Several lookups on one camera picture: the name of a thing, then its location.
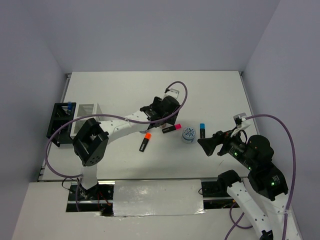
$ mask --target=white table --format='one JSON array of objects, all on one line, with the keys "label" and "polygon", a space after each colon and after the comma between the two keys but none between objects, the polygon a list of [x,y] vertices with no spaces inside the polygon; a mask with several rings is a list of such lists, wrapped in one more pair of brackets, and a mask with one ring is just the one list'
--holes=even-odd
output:
[{"label": "white table", "polygon": [[[233,225],[229,209],[207,210],[198,215],[145,217],[66,212],[68,193],[60,182],[30,183],[12,240],[223,240]],[[232,214],[238,219],[241,210],[236,208]],[[249,225],[245,217],[240,223]],[[253,228],[236,227],[228,240],[257,240],[257,236]]]},{"label": "white table", "polygon": [[[65,102],[78,104],[99,103],[105,114],[126,116],[152,103],[155,96],[163,97],[165,88],[174,81],[182,81],[188,88],[188,99],[180,110],[176,123],[191,126],[197,131],[205,123],[206,136],[235,127],[233,116],[251,115],[241,78],[237,71],[140,71],[140,72],[73,72],[65,95]],[[184,89],[178,100],[184,98]],[[257,134],[255,125],[246,132]],[[151,130],[152,138],[144,153],[139,151],[144,138],[134,133],[112,142],[103,160],[98,164],[100,180],[121,179],[183,179],[215,178],[220,173],[234,169],[241,177],[249,171],[230,155],[217,156],[217,147],[207,157],[201,146],[181,141],[182,130],[163,134],[160,128]],[[52,144],[49,162],[54,169],[66,175],[81,171],[81,161],[72,145],[60,148]],[[42,180],[61,180],[47,167]]]}]

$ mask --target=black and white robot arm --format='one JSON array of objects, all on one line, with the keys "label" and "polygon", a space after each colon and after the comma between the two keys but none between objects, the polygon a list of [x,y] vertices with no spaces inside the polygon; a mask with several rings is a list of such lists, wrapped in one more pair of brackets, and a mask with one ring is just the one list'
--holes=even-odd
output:
[{"label": "black and white robot arm", "polygon": [[[211,156],[218,145],[222,145],[218,156],[230,154],[250,172],[248,179],[253,190],[259,194],[266,213],[259,208],[248,194],[240,177],[234,170],[218,176],[221,191],[233,197],[248,220],[259,240],[280,240],[284,230],[285,206],[288,202],[288,186],[283,173],[272,163],[274,150],[267,138],[251,136],[247,142],[241,140],[241,130],[249,124],[243,118],[235,118],[237,127],[226,132],[218,131],[211,138],[198,139],[207,156]],[[286,238],[301,240],[293,214],[286,212]]]},{"label": "black and white robot arm", "polygon": [[[180,107],[177,101],[178,94],[179,91],[169,89],[163,98],[155,97],[152,104],[141,107],[140,110],[127,115],[124,117],[125,120],[114,119],[97,122],[94,118],[90,118],[83,124],[72,144],[75,154],[82,161],[80,188],[86,197],[90,198],[98,190],[97,163],[104,157],[107,145],[132,133],[145,132],[166,123],[174,125],[178,113],[167,120],[162,119],[173,114]],[[140,124],[129,120],[157,122]]]}]

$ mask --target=pink marker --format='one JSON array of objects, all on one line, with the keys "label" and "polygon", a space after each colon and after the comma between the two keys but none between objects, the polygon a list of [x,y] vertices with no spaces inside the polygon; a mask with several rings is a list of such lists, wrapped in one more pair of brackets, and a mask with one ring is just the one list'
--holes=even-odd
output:
[{"label": "pink marker", "polygon": [[164,134],[166,134],[166,133],[169,133],[169,132],[178,130],[178,129],[180,129],[180,128],[181,128],[181,124],[176,124],[176,125],[174,125],[174,126],[170,126],[170,127],[167,127],[167,128],[162,129],[162,132],[163,132]]}]

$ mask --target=gray wall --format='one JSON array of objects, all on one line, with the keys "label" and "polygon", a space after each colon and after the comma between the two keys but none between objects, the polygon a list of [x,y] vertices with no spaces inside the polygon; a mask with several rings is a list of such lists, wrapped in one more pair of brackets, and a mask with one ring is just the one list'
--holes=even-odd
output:
[{"label": "gray wall", "polygon": [[19,1],[0,1],[0,29],[0,239],[10,240],[65,76]]},{"label": "gray wall", "polygon": [[[320,1],[281,0],[245,71],[255,114],[283,120],[296,147],[293,207],[305,240],[319,239],[320,198]],[[274,162],[292,174],[288,137],[271,120],[259,129],[275,149]]]},{"label": "gray wall", "polygon": [[65,72],[244,70],[279,0],[23,0]]}]

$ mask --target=pink cap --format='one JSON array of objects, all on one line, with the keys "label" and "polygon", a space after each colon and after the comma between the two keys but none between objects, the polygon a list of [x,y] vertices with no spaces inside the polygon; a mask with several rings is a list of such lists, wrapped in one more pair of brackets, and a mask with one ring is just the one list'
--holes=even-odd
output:
[{"label": "pink cap", "polygon": [[178,129],[181,128],[181,124],[176,124],[176,125],[174,125],[174,126],[175,126],[175,130],[178,130]]}]

